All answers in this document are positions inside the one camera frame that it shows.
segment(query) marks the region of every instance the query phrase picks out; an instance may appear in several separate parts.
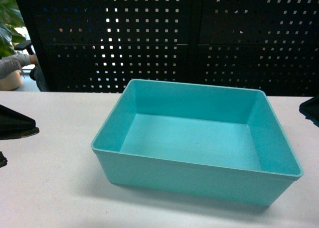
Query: black object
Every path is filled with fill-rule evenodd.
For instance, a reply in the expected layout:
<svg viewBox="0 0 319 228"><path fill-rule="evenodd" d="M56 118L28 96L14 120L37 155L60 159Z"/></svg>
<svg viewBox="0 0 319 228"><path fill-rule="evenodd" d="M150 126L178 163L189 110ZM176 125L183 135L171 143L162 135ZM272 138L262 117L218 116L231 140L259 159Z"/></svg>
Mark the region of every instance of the black object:
<svg viewBox="0 0 319 228"><path fill-rule="evenodd" d="M25 40L23 42L20 42L16 46L14 46L15 50L27 50L29 55L33 55L34 51L32 50L32 42L31 40Z"/></svg>
<svg viewBox="0 0 319 228"><path fill-rule="evenodd" d="M35 120L0 105L0 140L28 137L39 133Z"/></svg>
<svg viewBox="0 0 319 228"><path fill-rule="evenodd" d="M315 96L319 0L17 0L51 91L130 79Z"/></svg>
<svg viewBox="0 0 319 228"><path fill-rule="evenodd" d="M3 153L0 152L0 167L4 167L8 164L8 160L4 157Z"/></svg>
<svg viewBox="0 0 319 228"><path fill-rule="evenodd" d="M319 127L319 95L299 106L299 111Z"/></svg>

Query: beige pot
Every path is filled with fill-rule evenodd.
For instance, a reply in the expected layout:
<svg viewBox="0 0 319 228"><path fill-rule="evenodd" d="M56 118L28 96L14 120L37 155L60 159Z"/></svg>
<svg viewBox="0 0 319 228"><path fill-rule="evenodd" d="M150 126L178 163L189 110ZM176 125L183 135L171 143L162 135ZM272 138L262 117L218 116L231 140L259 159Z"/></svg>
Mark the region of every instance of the beige pot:
<svg viewBox="0 0 319 228"><path fill-rule="evenodd" d="M13 71L4 79L0 79L0 91L15 90L22 85L22 78L18 70Z"/></svg>

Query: white table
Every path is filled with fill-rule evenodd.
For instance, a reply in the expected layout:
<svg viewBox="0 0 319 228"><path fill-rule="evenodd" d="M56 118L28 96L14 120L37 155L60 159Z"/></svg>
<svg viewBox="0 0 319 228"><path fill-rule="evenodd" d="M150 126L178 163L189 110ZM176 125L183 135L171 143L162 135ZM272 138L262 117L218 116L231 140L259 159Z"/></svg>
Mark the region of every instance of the white table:
<svg viewBox="0 0 319 228"><path fill-rule="evenodd" d="M319 227L319 128L309 98L269 97L305 174L269 208L110 184L90 143L118 94L0 92L40 133L2 140L0 228Z"/></svg>

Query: green plant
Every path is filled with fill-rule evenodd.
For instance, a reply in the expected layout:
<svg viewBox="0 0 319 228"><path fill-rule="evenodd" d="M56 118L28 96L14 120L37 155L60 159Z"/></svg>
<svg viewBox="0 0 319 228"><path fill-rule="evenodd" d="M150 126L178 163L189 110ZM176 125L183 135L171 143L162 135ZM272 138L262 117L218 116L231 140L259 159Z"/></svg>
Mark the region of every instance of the green plant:
<svg viewBox="0 0 319 228"><path fill-rule="evenodd" d="M0 0L0 59L15 53L13 45L25 40L15 28L24 26L16 0Z"/></svg>

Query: turquoise plastic bin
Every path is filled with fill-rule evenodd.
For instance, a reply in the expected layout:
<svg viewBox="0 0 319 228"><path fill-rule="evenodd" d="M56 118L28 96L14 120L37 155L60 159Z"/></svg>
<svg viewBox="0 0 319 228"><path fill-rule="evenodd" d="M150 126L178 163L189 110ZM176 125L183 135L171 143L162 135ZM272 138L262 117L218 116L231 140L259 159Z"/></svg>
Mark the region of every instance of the turquoise plastic bin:
<svg viewBox="0 0 319 228"><path fill-rule="evenodd" d="M113 184L265 206L303 174L259 90L132 80L92 149Z"/></svg>

